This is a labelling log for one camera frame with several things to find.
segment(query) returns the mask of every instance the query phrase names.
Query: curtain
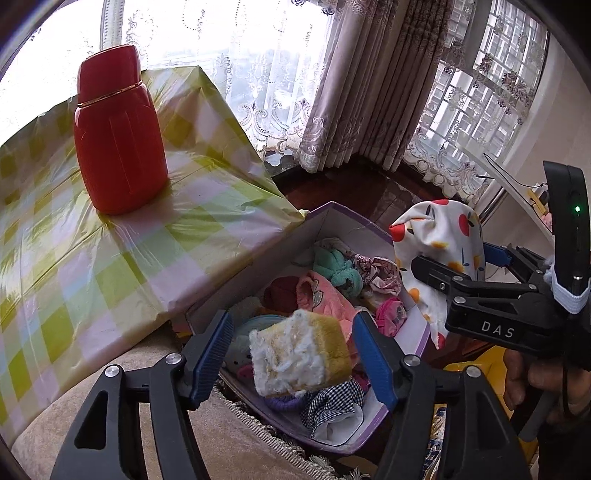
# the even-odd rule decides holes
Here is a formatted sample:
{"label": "curtain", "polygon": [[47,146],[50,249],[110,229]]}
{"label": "curtain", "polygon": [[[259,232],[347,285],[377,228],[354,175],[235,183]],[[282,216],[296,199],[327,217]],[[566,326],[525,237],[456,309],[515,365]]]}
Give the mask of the curtain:
{"label": "curtain", "polygon": [[298,148],[334,20],[303,0],[126,0],[123,42],[142,68],[200,65],[265,157]]}
{"label": "curtain", "polygon": [[453,0],[411,0],[360,153],[395,171],[427,102]]}
{"label": "curtain", "polygon": [[0,144],[76,94],[87,56],[131,43],[143,69],[200,65],[262,158],[295,151],[334,38],[335,6],[328,0],[77,0],[31,36],[0,80]]}
{"label": "curtain", "polygon": [[296,153],[308,172],[349,161],[370,108],[367,100],[380,80],[374,74],[397,7],[398,0],[347,0],[335,6],[335,43]]}
{"label": "curtain", "polygon": [[474,158],[504,164],[534,100],[548,32],[506,0],[454,0],[444,54],[403,160],[475,205],[488,181]]}

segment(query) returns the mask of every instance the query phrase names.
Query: yellow plaid cloth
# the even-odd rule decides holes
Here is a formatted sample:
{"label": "yellow plaid cloth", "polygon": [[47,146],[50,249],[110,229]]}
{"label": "yellow plaid cloth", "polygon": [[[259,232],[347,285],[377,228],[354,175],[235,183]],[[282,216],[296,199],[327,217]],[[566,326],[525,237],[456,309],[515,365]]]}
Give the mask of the yellow plaid cloth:
{"label": "yellow plaid cloth", "polygon": [[146,71],[170,185],[128,215],[92,207],[76,99],[0,147],[0,432],[243,269],[302,222],[201,68]]}

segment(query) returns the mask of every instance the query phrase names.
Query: red thermos bottle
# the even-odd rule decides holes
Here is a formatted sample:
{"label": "red thermos bottle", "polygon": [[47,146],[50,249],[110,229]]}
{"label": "red thermos bottle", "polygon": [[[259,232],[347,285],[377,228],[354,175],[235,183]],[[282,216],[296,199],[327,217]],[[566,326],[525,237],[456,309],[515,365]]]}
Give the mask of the red thermos bottle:
{"label": "red thermos bottle", "polygon": [[135,210],[166,184],[158,118],[133,45],[103,50],[80,65],[74,141],[88,195],[102,213]]}

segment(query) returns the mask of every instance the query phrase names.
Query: thermos lid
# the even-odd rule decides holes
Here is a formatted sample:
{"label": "thermos lid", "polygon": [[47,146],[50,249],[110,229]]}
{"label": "thermos lid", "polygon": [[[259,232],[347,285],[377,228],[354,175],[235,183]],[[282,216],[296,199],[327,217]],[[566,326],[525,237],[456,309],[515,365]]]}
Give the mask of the thermos lid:
{"label": "thermos lid", "polygon": [[78,104],[117,93],[141,80],[133,45],[119,45],[88,57],[78,70]]}

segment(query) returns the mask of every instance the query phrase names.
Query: white wrist strap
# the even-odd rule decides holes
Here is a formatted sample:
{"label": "white wrist strap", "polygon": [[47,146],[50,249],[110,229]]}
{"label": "white wrist strap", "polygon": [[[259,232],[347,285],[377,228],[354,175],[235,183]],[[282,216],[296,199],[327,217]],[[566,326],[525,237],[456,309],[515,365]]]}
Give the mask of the white wrist strap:
{"label": "white wrist strap", "polygon": [[567,312],[572,313],[573,315],[583,310],[589,299],[591,278],[589,279],[589,283],[587,283],[587,288],[581,295],[573,295],[558,283],[556,273],[554,272],[554,263],[550,265],[550,272],[552,273],[552,292],[554,293],[554,299],[560,303]]}

